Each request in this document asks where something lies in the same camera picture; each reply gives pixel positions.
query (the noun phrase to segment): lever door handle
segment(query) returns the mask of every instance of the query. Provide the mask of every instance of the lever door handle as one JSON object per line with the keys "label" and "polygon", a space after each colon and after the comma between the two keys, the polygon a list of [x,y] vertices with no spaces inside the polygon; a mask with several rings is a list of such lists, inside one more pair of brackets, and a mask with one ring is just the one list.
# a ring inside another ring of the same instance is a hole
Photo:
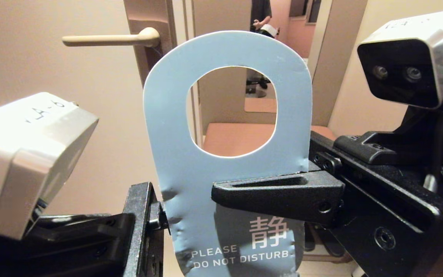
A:
{"label": "lever door handle", "polygon": [[146,27],[137,35],[69,35],[63,37],[66,46],[142,45],[155,47],[160,34],[155,28]]}

